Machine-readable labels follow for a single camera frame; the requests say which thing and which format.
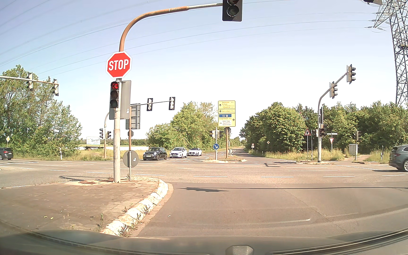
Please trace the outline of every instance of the road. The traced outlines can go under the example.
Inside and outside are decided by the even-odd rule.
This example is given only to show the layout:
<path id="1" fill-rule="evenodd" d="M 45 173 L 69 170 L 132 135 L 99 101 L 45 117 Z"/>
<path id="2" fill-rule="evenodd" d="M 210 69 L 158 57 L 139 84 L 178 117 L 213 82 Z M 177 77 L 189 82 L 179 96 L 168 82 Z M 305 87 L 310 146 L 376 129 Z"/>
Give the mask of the road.
<path id="1" fill-rule="evenodd" d="M 212 153 L 140 161 L 134 176 L 159 177 L 174 192 L 138 236 L 328 237 L 408 227 L 408 173 L 235 154 L 247 161 L 203 162 Z M 112 177 L 111 161 L 11 160 L 0 168 L 0 188 Z M 122 175 L 127 171 L 122 164 Z"/>

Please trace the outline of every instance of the white car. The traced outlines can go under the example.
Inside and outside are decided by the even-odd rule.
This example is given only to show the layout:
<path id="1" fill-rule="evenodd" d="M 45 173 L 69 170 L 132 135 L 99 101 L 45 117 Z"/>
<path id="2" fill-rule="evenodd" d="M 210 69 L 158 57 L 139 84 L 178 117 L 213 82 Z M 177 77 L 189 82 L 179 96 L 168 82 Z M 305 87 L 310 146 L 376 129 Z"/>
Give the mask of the white car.
<path id="1" fill-rule="evenodd" d="M 187 157 L 187 149 L 185 149 L 184 147 L 176 147 L 171 150 L 170 157 Z"/>
<path id="2" fill-rule="evenodd" d="M 200 148 L 191 148 L 188 151 L 189 156 L 202 156 L 203 151 Z"/>

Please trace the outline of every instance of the yellow direction sign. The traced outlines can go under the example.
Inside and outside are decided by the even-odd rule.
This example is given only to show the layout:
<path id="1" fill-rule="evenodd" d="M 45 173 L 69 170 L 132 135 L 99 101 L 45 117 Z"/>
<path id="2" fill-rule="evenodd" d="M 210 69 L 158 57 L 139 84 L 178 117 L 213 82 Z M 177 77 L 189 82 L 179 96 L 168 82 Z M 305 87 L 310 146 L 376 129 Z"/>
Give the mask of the yellow direction sign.
<path id="1" fill-rule="evenodd" d="M 235 101 L 218 101 L 218 126 L 235 127 Z"/>

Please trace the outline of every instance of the paved sidewalk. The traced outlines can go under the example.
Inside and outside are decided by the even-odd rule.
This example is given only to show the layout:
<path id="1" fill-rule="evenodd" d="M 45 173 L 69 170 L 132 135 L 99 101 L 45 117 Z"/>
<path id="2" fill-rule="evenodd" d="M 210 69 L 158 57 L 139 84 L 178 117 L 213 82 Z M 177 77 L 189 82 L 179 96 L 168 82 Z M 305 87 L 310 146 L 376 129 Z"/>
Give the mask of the paved sidewalk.
<path id="1" fill-rule="evenodd" d="M 156 190 L 158 181 L 81 181 L 0 189 L 0 236 L 28 231 L 100 231 Z"/>

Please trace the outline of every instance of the black car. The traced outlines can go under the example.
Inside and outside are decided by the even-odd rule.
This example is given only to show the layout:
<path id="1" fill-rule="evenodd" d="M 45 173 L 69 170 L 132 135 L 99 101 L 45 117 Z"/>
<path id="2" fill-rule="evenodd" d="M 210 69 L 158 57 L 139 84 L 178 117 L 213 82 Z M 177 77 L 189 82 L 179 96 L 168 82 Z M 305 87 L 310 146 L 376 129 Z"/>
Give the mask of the black car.
<path id="1" fill-rule="evenodd" d="M 165 148 L 162 148 L 162 147 L 149 148 L 149 150 L 147 150 L 143 154 L 143 160 L 148 160 L 148 159 L 160 160 L 161 158 L 162 159 L 168 158 L 168 153 L 166 152 Z"/>
<path id="2" fill-rule="evenodd" d="M 0 160 L 2 160 L 3 158 L 11 160 L 13 157 L 14 157 L 14 152 L 12 151 L 12 148 L 0 147 Z"/>

